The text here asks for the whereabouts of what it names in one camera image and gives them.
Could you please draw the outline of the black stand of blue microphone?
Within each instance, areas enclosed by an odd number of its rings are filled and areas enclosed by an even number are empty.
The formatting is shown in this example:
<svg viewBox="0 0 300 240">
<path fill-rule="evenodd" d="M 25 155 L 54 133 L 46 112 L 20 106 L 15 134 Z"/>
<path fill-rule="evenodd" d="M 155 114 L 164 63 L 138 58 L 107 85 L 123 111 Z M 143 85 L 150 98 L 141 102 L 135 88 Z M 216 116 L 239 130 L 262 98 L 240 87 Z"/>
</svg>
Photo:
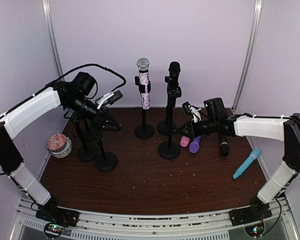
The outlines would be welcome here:
<svg viewBox="0 0 300 240">
<path fill-rule="evenodd" d="M 98 155 L 98 148 L 94 144 L 85 141 L 79 120 L 72 118 L 71 122 L 74 124 L 76 136 L 81 142 L 81 146 L 77 150 L 78 159 L 82 162 L 94 160 Z"/>
</svg>

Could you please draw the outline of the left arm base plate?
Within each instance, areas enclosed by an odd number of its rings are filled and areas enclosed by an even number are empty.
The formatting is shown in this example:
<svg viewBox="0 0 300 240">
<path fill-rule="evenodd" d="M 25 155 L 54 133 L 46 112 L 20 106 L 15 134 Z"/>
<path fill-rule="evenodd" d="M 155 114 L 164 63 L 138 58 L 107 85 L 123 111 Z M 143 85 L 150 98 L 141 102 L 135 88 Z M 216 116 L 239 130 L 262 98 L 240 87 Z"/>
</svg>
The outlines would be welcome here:
<svg viewBox="0 0 300 240">
<path fill-rule="evenodd" d="M 57 208 L 55 214 L 44 213 L 42 210 L 39 210 L 35 217 L 47 222 L 56 223 L 65 227 L 76 227 L 79 220 L 80 213 L 75 210 L 69 210 L 65 208 Z"/>
</svg>

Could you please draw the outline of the black stand of purple microphone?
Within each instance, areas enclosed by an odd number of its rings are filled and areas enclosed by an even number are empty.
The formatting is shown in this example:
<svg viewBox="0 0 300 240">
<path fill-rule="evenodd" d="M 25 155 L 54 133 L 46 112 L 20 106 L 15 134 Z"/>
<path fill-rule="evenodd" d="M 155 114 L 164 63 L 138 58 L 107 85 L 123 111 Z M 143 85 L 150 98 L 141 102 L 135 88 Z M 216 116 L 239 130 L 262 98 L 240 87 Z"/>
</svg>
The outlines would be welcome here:
<svg viewBox="0 0 300 240">
<path fill-rule="evenodd" d="M 173 127 L 173 110 L 176 106 L 176 99 L 180 98 L 182 95 L 181 88 L 178 86 L 176 88 L 170 88 L 167 91 L 168 101 L 166 108 L 166 121 L 167 124 L 167 141 L 162 142 L 158 148 L 158 154 L 166 160 L 176 159 L 181 153 L 181 147 L 173 141 L 173 135 L 177 130 L 176 127 Z"/>
</svg>

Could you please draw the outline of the pink microphone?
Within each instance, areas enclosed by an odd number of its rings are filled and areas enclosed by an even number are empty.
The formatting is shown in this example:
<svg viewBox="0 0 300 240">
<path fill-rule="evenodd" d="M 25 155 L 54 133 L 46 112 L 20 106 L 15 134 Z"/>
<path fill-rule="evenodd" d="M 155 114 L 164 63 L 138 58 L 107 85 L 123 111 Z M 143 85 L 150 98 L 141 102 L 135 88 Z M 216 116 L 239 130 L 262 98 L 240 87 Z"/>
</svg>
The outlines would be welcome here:
<svg viewBox="0 0 300 240">
<path fill-rule="evenodd" d="M 186 148 L 190 144 L 190 141 L 191 141 L 191 139 L 189 137 L 182 136 L 180 139 L 180 145 L 183 148 Z"/>
</svg>

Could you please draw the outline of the black microphone with white band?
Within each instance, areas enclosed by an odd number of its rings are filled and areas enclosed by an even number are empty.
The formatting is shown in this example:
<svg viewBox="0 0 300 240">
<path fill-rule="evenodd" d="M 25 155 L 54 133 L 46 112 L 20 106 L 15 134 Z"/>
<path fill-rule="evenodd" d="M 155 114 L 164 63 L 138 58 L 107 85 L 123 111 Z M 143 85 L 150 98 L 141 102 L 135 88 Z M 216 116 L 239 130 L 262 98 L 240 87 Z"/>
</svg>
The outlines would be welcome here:
<svg viewBox="0 0 300 240">
<path fill-rule="evenodd" d="M 229 145 L 227 137 L 221 133 L 218 134 L 219 146 L 220 146 L 220 154 L 223 157 L 227 157 L 229 155 Z"/>
</svg>

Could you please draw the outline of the blue microphone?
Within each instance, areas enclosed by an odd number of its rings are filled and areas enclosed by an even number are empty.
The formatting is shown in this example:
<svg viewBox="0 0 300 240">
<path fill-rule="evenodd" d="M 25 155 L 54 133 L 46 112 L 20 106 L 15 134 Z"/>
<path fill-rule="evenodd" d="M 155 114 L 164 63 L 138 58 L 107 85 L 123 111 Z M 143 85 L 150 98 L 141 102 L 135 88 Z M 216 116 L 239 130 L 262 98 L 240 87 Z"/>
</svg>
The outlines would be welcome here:
<svg viewBox="0 0 300 240">
<path fill-rule="evenodd" d="M 260 153 L 261 151 L 258 148 L 252 150 L 252 152 L 247 157 L 247 159 L 237 168 L 232 178 L 233 179 L 239 178 L 250 167 L 250 165 L 260 156 Z"/>
</svg>

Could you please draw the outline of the rhinestone silver microphone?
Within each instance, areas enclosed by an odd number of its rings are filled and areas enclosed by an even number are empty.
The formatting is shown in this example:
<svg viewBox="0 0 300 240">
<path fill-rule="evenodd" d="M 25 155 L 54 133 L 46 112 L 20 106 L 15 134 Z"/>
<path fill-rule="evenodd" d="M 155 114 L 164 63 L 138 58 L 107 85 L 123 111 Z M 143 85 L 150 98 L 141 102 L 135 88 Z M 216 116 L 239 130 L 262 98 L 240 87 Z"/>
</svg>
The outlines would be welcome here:
<svg viewBox="0 0 300 240">
<path fill-rule="evenodd" d="M 137 60 L 136 63 L 138 67 L 138 80 L 137 85 L 141 97 L 141 105 L 144 110 L 150 108 L 150 75 L 149 75 L 149 66 L 150 61 L 146 57 L 141 57 Z"/>
</svg>

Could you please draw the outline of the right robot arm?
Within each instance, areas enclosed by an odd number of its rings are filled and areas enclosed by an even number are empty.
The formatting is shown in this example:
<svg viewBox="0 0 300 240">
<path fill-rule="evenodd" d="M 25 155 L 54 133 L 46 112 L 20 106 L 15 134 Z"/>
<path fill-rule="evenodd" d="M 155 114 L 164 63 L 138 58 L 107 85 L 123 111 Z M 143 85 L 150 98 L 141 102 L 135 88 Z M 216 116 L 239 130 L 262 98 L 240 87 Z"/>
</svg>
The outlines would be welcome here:
<svg viewBox="0 0 300 240">
<path fill-rule="evenodd" d="M 207 119 L 194 117 L 175 132 L 188 138 L 212 133 L 228 137 L 259 137 L 284 143 L 282 162 L 258 193 L 250 200 L 246 210 L 249 220 L 258 220 L 267 205 L 287 187 L 300 172 L 300 114 L 291 116 L 258 116 L 248 113 L 228 115 L 220 97 L 203 102 Z"/>
</svg>

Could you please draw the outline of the purple microphone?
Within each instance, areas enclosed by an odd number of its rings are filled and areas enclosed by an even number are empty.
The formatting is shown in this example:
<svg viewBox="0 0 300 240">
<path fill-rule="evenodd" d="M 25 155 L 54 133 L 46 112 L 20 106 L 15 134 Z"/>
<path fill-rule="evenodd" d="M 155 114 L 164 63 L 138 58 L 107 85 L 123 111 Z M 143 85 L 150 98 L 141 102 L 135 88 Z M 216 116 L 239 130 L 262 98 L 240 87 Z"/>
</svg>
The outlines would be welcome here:
<svg viewBox="0 0 300 240">
<path fill-rule="evenodd" d="M 195 137 L 189 144 L 189 152 L 195 154 L 200 149 L 201 136 Z"/>
</svg>

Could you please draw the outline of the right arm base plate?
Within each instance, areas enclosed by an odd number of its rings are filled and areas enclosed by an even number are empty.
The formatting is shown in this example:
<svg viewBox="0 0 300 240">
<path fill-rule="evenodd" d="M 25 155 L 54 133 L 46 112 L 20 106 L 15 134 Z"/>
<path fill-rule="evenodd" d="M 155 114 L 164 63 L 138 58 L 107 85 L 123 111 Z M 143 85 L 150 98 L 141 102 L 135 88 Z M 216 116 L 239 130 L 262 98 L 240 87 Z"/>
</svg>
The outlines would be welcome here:
<svg viewBox="0 0 300 240">
<path fill-rule="evenodd" d="M 270 210 L 266 210 L 261 213 L 252 213 L 250 206 L 234 208 L 228 214 L 233 227 L 261 221 L 264 218 L 270 218 L 273 216 Z"/>
</svg>

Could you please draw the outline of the black stand of rhinestone microphone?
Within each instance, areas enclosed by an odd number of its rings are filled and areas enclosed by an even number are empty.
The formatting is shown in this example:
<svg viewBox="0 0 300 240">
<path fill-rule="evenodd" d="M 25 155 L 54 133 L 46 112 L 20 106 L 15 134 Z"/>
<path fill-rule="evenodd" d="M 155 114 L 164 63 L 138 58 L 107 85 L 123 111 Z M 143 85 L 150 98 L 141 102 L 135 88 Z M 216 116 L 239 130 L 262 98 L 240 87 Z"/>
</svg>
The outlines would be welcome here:
<svg viewBox="0 0 300 240">
<path fill-rule="evenodd" d="M 138 76 L 135 77 L 135 84 L 137 84 Z M 134 133 L 140 139 L 148 139 L 154 135 L 155 129 L 151 124 L 146 123 L 147 110 L 141 106 L 141 120 L 142 123 L 135 127 Z"/>
</svg>

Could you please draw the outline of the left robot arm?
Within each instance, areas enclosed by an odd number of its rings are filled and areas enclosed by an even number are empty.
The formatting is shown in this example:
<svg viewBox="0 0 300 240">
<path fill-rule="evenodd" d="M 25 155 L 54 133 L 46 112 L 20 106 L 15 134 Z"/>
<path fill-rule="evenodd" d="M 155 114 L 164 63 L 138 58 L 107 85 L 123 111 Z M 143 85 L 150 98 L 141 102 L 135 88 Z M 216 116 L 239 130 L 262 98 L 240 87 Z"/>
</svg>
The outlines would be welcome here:
<svg viewBox="0 0 300 240">
<path fill-rule="evenodd" d="M 51 222 L 57 222 L 62 218 L 57 200 L 26 167 L 13 140 L 32 122 L 60 106 L 90 120 L 92 127 L 99 130 L 109 115 L 106 105 L 112 105 L 121 99 L 123 94 L 116 86 L 98 102 L 92 102 L 88 95 L 96 84 L 97 81 L 87 72 L 79 72 L 72 81 L 64 81 L 59 77 L 0 115 L 2 174 L 11 178 L 21 191 L 27 193 L 38 205 L 39 213 Z"/>
</svg>

